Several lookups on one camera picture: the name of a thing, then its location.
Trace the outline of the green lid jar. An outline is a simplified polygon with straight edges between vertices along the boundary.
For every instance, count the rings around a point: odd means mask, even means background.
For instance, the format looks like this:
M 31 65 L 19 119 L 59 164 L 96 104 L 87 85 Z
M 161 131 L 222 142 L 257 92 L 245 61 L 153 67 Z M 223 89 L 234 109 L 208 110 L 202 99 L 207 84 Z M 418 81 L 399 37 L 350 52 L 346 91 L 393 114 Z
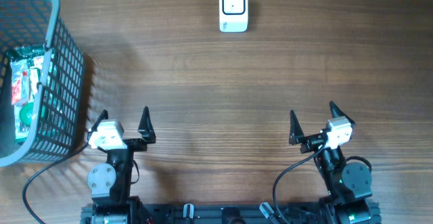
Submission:
M 34 106 L 33 102 L 28 102 L 20 110 L 20 114 L 19 114 L 20 120 L 26 126 L 31 125 L 32 115 L 33 115 L 33 106 Z

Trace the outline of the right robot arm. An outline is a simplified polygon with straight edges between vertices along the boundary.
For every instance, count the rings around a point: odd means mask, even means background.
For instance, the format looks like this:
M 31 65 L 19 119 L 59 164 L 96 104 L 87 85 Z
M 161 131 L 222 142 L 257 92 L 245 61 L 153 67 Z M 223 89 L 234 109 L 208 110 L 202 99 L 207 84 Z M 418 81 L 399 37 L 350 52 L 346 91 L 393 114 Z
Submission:
M 311 153 L 327 188 L 317 203 L 304 204 L 300 214 L 309 223 L 368 223 L 373 219 L 367 199 L 372 196 L 372 166 L 363 157 L 345 157 L 341 146 L 352 139 L 355 121 L 334 102 L 332 117 L 319 133 L 305 135 L 295 111 L 290 112 L 289 144 Z

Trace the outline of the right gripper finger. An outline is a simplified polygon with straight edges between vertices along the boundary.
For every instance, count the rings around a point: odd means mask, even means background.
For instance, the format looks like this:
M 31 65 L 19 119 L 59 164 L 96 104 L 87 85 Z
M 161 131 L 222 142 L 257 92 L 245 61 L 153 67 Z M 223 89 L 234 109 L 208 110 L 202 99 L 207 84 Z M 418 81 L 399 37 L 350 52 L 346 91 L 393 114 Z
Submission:
M 341 109 L 339 109 L 339 107 L 333 101 L 329 102 L 329 108 L 333 118 L 344 116 L 352 126 L 355 126 L 355 121 L 346 113 L 344 113 Z
M 304 133 L 302 131 L 302 127 L 300 126 L 295 111 L 291 110 L 289 144 L 296 145 L 300 143 L 304 143 Z

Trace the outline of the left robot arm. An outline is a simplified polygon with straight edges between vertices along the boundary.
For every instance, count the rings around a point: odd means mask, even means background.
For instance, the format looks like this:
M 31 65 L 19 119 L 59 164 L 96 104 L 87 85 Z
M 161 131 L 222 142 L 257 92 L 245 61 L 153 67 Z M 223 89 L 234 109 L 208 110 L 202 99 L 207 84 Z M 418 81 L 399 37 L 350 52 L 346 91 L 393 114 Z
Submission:
M 145 152 L 156 142 L 150 111 L 143 109 L 137 129 L 140 137 L 123 139 L 124 129 L 118 120 L 110 120 L 104 110 L 89 129 L 88 143 L 93 149 L 106 153 L 104 163 L 94 166 L 87 175 L 92 205 L 83 208 L 81 223 L 132 224 L 153 223 L 150 212 L 138 196 L 131 196 L 135 152 Z

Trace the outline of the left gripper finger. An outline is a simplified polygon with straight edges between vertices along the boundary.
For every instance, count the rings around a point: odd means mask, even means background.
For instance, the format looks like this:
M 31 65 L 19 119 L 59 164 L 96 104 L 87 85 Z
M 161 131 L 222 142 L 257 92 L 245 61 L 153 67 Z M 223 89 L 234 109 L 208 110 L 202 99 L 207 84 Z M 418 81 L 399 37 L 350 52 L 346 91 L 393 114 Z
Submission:
M 90 128 L 90 132 L 94 132 L 97 130 L 99 124 L 101 121 L 108 119 L 108 111 L 102 110 L 101 114 L 97 117 L 97 120 L 93 124 L 93 126 Z
M 156 134 L 151 122 L 150 111 L 147 106 L 143 109 L 137 131 L 146 143 L 156 143 Z

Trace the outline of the red chocolate bar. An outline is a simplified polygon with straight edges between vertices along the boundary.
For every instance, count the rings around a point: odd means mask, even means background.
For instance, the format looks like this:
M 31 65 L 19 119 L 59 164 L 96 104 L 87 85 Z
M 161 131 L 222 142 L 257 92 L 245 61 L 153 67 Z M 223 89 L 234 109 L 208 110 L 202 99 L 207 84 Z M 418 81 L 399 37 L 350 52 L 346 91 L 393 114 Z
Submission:
M 12 75 L 12 105 L 22 106 L 30 98 L 30 80 L 27 70 Z

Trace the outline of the large green white packet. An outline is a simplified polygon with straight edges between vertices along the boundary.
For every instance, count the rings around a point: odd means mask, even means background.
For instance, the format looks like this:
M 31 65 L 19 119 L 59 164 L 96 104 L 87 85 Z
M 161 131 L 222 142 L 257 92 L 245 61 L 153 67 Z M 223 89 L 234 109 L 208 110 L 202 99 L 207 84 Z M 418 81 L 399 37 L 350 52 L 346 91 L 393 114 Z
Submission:
M 10 61 L 9 65 L 12 70 L 12 75 L 18 71 L 28 71 L 30 80 L 30 98 L 28 102 L 35 103 L 36 94 L 38 93 L 38 83 L 41 80 L 43 62 L 45 59 L 45 48 L 43 46 L 16 47 L 7 52 L 7 58 Z M 12 105 L 14 108 L 15 142 L 19 145 L 22 145 L 26 141 L 30 133 L 30 126 L 24 125 L 19 117 L 20 110 L 24 105 Z

